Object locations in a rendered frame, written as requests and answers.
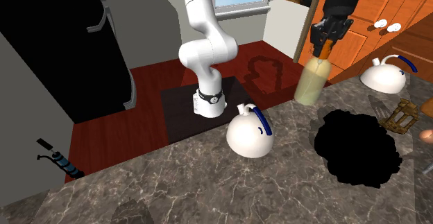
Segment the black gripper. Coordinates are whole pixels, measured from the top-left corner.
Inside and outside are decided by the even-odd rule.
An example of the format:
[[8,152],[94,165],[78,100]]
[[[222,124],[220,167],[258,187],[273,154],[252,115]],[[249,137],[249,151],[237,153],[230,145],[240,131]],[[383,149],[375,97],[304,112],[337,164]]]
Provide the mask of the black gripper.
[[[353,24],[352,19],[347,17],[355,11],[359,0],[325,0],[323,5],[323,18],[317,24],[312,24],[310,28],[310,42],[313,44],[312,55],[317,58],[328,58],[330,55],[330,45],[326,44],[329,38],[333,43],[341,40]],[[330,31],[330,24],[326,21],[334,22]]]

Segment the pale yellow bottle orange cap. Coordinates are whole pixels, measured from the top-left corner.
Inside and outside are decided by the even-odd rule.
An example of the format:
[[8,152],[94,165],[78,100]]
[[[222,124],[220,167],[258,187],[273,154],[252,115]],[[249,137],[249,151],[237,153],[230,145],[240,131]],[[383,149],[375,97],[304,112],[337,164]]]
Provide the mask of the pale yellow bottle orange cap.
[[305,64],[294,94],[298,103],[312,105],[319,99],[332,68],[328,61],[332,45],[332,40],[326,40],[319,55],[313,55]]

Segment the orange wooden cabinet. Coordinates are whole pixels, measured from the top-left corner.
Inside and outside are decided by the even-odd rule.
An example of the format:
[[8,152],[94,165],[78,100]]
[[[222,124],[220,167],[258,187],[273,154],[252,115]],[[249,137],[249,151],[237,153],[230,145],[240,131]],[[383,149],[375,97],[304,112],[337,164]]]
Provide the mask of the orange wooden cabinet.
[[433,0],[359,0],[354,22],[330,53],[328,81],[358,74],[376,49],[433,12]]

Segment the brown wooden lantern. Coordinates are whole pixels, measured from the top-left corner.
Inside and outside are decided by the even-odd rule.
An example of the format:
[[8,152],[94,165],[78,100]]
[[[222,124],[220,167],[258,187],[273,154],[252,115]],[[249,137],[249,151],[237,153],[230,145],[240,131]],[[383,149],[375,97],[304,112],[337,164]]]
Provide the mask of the brown wooden lantern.
[[419,120],[417,105],[407,99],[400,99],[396,109],[388,118],[380,119],[378,123],[387,130],[405,134]]

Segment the pale brown egg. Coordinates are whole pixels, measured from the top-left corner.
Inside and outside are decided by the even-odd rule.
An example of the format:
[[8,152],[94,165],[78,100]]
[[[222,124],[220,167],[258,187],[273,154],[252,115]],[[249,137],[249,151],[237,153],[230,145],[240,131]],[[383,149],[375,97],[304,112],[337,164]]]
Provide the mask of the pale brown egg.
[[426,144],[433,144],[433,130],[423,130],[420,132],[419,137]]

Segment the dark robot stand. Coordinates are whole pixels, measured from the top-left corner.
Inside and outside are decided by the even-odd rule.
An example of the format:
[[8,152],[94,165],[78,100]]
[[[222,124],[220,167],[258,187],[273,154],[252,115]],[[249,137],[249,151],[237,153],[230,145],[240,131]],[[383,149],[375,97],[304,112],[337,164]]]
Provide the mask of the dark robot stand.
[[211,119],[194,113],[193,94],[198,89],[198,84],[161,91],[164,120],[170,144],[230,123],[232,118],[239,114],[237,105],[254,102],[234,76],[223,78],[222,88],[228,106],[221,116]]

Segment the black refrigerator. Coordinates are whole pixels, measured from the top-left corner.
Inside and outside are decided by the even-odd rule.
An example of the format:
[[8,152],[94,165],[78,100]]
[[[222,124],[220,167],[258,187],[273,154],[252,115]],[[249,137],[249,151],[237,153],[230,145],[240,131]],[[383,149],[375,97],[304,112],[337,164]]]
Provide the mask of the black refrigerator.
[[0,0],[0,33],[74,123],[135,107],[106,0]]

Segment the blue black hand pump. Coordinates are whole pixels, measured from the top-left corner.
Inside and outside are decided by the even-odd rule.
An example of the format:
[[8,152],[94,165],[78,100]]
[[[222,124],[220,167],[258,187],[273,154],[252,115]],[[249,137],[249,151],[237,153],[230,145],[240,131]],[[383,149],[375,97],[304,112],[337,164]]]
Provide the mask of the blue black hand pump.
[[48,155],[38,155],[37,160],[42,158],[48,159],[53,162],[57,167],[63,170],[69,177],[73,179],[79,179],[85,176],[85,173],[79,169],[77,169],[64,155],[62,155],[59,151],[54,151],[53,146],[39,138],[36,142],[41,145],[43,148],[52,152],[51,156]]

